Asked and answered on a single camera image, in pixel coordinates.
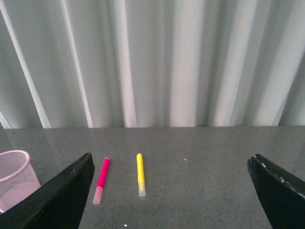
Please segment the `table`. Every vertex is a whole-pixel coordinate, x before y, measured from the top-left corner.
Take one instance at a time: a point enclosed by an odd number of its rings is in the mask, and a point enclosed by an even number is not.
[[[305,180],[304,138],[304,126],[0,129],[0,151],[29,152],[42,185],[91,152],[95,174],[80,229],[270,229],[247,160],[259,153]],[[144,198],[138,196],[138,153]],[[111,165],[96,206],[105,157]]]

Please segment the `gray granite countertop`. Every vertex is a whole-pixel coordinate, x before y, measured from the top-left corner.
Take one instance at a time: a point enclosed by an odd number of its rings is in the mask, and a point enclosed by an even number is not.
[[[29,152],[42,185],[91,152],[95,174],[80,229],[270,229],[247,160],[259,153],[305,180],[304,138],[302,126],[0,129],[0,151]],[[138,153],[144,198],[138,196]],[[96,206],[105,157],[111,165]]]

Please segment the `pen holder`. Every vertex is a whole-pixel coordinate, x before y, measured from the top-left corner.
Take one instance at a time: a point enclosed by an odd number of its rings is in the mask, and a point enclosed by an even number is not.
[[[0,154],[0,212],[23,201],[41,187],[30,164],[30,155],[22,150]]]

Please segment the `white curtain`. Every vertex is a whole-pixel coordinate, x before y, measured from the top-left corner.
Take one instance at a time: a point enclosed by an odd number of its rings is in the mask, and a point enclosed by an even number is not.
[[[0,0],[3,128],[305,125],[304,0]]]

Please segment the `pink marker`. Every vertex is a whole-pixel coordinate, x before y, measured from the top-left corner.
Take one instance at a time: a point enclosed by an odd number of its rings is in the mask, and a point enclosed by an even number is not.
[[[96,187],[94,198],[93,198],[93,204],[100,204],[100,202],[101,202],[101,197],[102,197],[109,165],[110,165],[109,158],[105,158],[103,166],[102,166],[100,178],[99,178],[99,181],[97,182],[97,187]]]

